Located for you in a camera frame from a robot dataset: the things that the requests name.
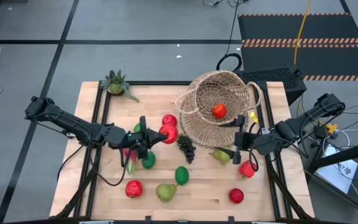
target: grapes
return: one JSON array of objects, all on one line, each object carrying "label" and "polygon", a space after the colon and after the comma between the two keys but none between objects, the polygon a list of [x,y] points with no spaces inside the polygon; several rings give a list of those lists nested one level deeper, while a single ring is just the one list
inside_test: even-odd
[{"label": "grapes", "polygon": [[191,139],[183,134],[180,134],[177,143],[179,145],[179,149],[185,154],[186,161],[191,164],[195,156],[194,150],[196,150]]}]

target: green pear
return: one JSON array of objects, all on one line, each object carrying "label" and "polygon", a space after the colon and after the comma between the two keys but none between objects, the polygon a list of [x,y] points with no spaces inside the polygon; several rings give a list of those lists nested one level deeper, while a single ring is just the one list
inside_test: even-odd
[{"label": "green pear", "polygon": [[160,184],[155,189],[155,194],[162,202],[169,202],[173,198],[177,187],[175,184]]},{"label": "green pear", "polygon": [[[230,146],[223,146],[222,148],[224,149],[229,149],[231,150],[231,147]],[[228,154],[226,154],[225,152],[223,151],[220,151],[219,149],[215,150],[213,153],[212,153],[212,156],[221,161],[222,164],[225,164],[227,162],[230,161],[230,156]]]}]

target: succulent plant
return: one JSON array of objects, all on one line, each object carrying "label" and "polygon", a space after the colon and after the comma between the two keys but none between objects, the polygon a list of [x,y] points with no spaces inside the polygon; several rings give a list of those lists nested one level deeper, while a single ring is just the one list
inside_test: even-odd
[{"label": "succulent plant", "polygon": [[124,92],[126,97],[139,102],[138,98],[129,93],[129,83],[125,81],[125,76],[121,75],[121,70],[118,70],[117,73],[111,70],[109,75],[106,75],[105,80],[102,81],[103,89],[107,89],[108,92],[115,95]]}]

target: white paper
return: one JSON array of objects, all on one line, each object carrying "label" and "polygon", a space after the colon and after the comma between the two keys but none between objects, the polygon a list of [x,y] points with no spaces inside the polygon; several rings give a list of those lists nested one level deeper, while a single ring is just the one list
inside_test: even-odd
[{"label": "white paper", "polygon": [[[332,147],[332,145],[329,145],[326,148],[325,156],[330,156],[335,153],[337,153],[337,150]],[[329,182],[331,185],[335,186],[336,188],[347,194],[349,191],[349,187],[351,186],[351,181],[354,177],[354,174],[356,173],[357,163],[353,160],[348,160],[339,163],[339,166],[342,174],[350,179],[347,179],[343,175],[341,175],[337,164],[319,168],[316,171],[316,174]]]}]

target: wicker basket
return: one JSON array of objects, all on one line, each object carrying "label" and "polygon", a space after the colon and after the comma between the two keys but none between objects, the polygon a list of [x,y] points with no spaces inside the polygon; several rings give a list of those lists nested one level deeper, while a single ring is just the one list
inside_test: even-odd
[{"label": "wicker basket", "polygon": [[[230,123],[239,114],[248,119],[247,111],[259,105],[260,100],[256,105],[249,105],[249,85],[254,86],[260,94],[260,88],[255,83],[245,85],[236,74],[229,71],[208,72],[196,78],[190,83],[189,90],[175,101],[183,132],[195,143],[205,147],[233,144],[234,133],[238,128],[222,128],[219,125]],[[222,119],[212,115],[213,106],[218,103],[223,103],[227,109]]]}]

